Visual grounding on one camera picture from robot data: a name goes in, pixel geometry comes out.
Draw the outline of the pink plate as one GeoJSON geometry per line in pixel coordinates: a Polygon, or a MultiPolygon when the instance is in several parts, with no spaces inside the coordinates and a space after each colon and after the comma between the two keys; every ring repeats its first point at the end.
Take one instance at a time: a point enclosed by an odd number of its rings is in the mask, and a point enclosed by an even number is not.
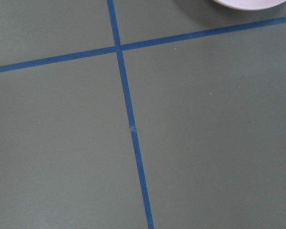
{"type": "Polygon", "coordinates": [[[214,0],[214,2],[236,10],[265,10],[285,3],[286,0],[214,0]]]}

